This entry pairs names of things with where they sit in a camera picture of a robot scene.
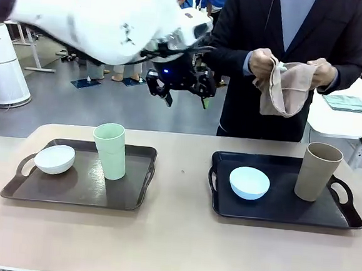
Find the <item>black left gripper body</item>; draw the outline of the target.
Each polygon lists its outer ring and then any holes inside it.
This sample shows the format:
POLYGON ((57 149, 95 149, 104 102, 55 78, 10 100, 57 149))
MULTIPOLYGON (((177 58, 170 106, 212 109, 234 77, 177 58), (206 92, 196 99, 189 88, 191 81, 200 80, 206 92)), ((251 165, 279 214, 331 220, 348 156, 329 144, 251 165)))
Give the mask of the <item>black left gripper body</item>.
POLYGON ((153 63, 146 82, 153 96, 167 96, 171 89, 189 91, 200 98, 214 97, 216 85, 212 71, 207 66, 195 66, 193 56, 183 53, 177 59, 153 63))

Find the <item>person's right hand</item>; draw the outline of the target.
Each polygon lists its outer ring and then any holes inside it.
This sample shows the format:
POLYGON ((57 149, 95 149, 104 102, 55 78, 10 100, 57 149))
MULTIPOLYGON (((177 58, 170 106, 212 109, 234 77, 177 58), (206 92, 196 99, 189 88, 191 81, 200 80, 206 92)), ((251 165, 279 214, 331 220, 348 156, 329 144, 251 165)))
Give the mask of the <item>person's right hand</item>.
POLYGON ((259 48, 251 52, 249 70, 258 79, 268 78, 273 69, 273 60, 276 59, 269 48, 259 48))

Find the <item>person's left hand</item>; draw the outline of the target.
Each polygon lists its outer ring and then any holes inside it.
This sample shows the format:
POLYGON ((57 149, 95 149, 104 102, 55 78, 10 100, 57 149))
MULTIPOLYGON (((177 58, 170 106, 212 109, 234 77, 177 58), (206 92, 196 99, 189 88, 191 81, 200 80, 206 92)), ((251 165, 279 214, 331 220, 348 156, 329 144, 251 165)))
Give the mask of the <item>person's left hand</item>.
POLYGON ((337 69, 332 66, 325 58, 307 61, 306 64, 315 66, 315 72, 312 77, 311 89, 330 85, 337 76, 337 69))

